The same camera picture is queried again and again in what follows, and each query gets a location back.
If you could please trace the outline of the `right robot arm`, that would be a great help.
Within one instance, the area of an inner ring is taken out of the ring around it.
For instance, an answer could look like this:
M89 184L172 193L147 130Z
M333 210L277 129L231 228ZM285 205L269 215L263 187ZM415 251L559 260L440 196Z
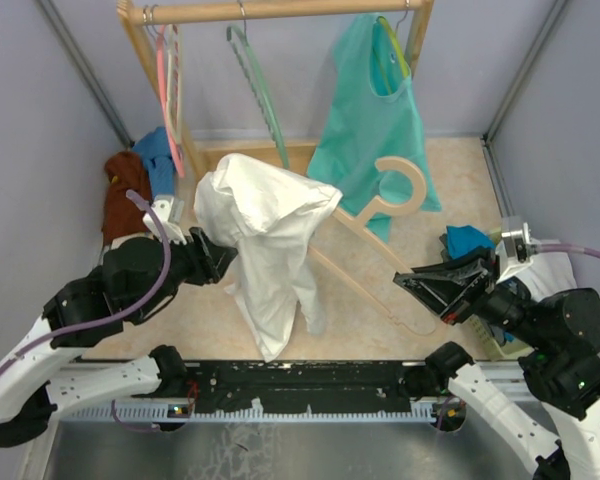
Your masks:
M509 286L541 245L508 254L477 248L445 263L397 273L394 282L442 322L477 316L529 347L518 358L531 395L556 430L534 421L457 343L425 359L428 387L463 401L506 442L535 479L600 479L600 296L563 290L536 301Z

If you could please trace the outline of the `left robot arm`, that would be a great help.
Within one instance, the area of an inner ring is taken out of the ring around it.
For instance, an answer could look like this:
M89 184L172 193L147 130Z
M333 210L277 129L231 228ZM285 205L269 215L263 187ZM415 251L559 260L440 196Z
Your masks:
M164 310L183 284L218 283L237 256L198 227L182 244L134 237L105 253L101 265L67 283L43 307L22 341L0 362L0 448L25 444L49 423L122 396L174 397L188 384L173 346L95 375L57 378L66 364L125 323L141 325Z

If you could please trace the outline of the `white t-shirt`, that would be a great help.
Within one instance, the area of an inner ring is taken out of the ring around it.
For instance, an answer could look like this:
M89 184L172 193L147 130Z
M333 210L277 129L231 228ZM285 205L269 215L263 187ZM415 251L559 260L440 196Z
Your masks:
M222 157L198 183L196 219L214 244L238 252L228 291L265 361L285 349L297 314L313 335L326 327L307 255L341 198L332 185L241 153Z

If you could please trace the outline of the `beige wooden hanger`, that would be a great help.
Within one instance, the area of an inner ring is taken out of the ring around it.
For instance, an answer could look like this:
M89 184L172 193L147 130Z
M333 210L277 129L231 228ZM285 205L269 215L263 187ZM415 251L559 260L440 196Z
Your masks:
M375 166L380 172L397 172L406 177L412 185L412 195L406 202L397 204L385 200L380 195L371 199L356 216L347 213L343 208L337 207L332 216L343 226L356 234L361 240L370 245L394 270L398 273L410 273L411 268L385 243L383 243L367 224L376 214L389 217L408 216L417 212L422 206L427 194L427 182L422 171L411 161L398 156L385 156L376 160ZM344 283L357 297L365 301L381 315L390 320L395 316L382 302L379 301L368 289L357 282L345 270L334 263L327 255L313 245L308 246L308 255L326 268L336 278Z

